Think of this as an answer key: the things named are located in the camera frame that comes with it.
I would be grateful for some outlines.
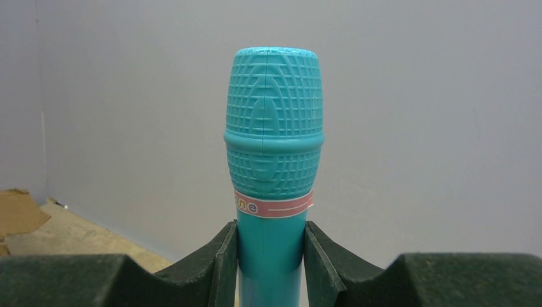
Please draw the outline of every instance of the teal microphone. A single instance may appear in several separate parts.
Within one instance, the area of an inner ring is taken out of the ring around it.
[[[299,305],[322,119],[315,53],[253,47],[235,54],[224,140],[238,219],[241,306]]]

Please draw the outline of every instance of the textured grid pattern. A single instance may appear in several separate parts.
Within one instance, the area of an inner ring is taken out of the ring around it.
[[[298,152],[281,155],[253,146],[244,149],[243,139],[228,146],[235,188],[264,199],[308,193],[320,160],[320,149],[314,150],[311,142],[317,142],[314,136],[323,133],[322,115],[320,67],[313,52],[280,47],[237,52],[228,91],[226,133],[260,138],[266,148],[285,139],[304,142],[307,147],[298,146]]]

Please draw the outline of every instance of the brown cardboard piece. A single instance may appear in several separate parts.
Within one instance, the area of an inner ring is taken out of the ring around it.
[[[16,233],[31,233],[50,218],[41,211],[27,190],[0,191],[0,256],[9,255],[4,237]]]

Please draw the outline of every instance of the wall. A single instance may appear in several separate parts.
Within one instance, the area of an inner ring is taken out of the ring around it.
[[[45,203],[36,2],[0,1],[0,189]]]
[[[406,251],[542,256],[542,2],[39,1],[50,194],[172,259],[235,217],[235,52],[321,59],[309,213],[381,266]]]

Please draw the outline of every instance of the gray wall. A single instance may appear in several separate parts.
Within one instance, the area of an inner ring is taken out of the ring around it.
[[[541,1],[39,1],[48,189],[177,259],[235,217],[235,52],[321,59],[309,218],[377,265],[542,256]]]
[[[0,1],[0,189],[45,192],[36,1]]]

